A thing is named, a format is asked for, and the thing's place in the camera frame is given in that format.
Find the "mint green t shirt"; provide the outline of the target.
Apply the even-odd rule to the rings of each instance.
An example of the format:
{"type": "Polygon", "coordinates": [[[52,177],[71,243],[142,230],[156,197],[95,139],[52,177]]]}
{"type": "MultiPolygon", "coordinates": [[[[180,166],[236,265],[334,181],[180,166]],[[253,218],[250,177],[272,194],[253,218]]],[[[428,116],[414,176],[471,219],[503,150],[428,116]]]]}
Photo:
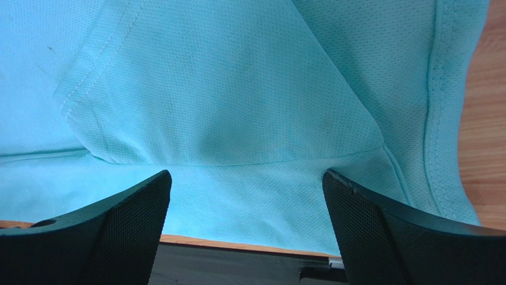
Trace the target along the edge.
{"type": "Polygon", "coordinates": [[[457,137],[488,1],[2,1],[1,219],[166,169],[165,234],[337,255],[332,169],[477,225],[457,137]]]}

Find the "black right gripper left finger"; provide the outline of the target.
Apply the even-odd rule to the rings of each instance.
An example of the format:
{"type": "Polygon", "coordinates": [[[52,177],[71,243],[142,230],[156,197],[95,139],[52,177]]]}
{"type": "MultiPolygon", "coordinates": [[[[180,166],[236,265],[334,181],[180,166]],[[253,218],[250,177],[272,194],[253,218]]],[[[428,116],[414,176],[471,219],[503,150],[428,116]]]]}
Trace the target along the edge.
{"type": "Polygon", "coordinates": [[[70,213],[1,230],[2,284],[147,284],[170,202],[167,170],[70,213]]]}

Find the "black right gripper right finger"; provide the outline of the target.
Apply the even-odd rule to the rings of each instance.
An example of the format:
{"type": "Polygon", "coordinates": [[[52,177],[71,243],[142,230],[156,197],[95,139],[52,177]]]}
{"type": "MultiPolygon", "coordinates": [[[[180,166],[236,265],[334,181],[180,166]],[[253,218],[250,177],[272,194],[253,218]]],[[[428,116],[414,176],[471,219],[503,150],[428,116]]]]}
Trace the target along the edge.
{"type": "Polygon", "coordinates": [[[328,170],[322,190],[350,284],[504,284],[505,232],[435,216],[328,170]]]}

